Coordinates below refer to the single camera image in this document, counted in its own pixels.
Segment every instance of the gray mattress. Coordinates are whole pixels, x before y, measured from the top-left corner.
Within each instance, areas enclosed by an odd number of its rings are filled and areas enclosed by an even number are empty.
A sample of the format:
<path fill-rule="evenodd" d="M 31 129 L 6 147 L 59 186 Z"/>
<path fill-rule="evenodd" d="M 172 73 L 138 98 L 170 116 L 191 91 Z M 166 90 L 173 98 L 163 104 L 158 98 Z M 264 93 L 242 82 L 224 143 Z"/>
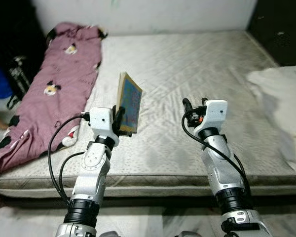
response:
<path fill-rule="evenodd" d="M 106 196 L 208 196 L 211 190 L 200 158 L 200 145 L 181 128 L 182 99 L 200 105 L 201 98 L 225 99 L 228 114 L 222 132 L 242 160 L 254 195 L 296 194 L 296 174 L 277 149 L 275 129 L 253 95 L 240 83 L 248 72 L 274 63 L 245 32 L 188 35 L 108 37 L 91 107 L 112 107 L 118 76 L 128 74 L 144 90 L 138 134 L 121 137 L 113 150 Z M 84 151 L 92 131 L 81 122 L 79 139 L 52 156 L 55 173 L 69 155 Z M 64 169 L 64 186 L 71 192 L 79 158 Z M 9 197 L 50 198 L 52 186 L 47 158 L 0 175 L 0 194 Z"/>

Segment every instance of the pink blanket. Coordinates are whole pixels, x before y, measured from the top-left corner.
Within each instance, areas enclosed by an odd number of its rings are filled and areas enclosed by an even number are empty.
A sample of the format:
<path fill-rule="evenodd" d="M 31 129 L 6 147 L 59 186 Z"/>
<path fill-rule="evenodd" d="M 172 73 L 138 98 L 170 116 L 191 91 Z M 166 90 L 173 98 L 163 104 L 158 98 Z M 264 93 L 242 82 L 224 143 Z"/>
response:
<path fill-rule="evenodd" d="M 41 70 L 0 143 L 0 173 L 46 152 L 57 128 L 84 110 L 97 78 L 101 62 L 98 28 L 61 23 L 55 31 Z M 60 131 L 53 151 L 76 142 L 79 123 L 75 119 Z"/>

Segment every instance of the book cover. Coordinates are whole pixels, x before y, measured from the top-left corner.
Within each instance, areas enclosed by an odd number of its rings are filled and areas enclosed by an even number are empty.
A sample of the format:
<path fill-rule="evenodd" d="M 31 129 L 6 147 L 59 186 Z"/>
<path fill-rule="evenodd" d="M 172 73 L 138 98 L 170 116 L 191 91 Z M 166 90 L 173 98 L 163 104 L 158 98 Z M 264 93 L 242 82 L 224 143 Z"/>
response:
<path fill-rule="evenodd" d="M 116 108 L 125 108 L 120 131 L 137 133 L 142 92 L 143 90 L 126 72 L 120 74 Z"/>

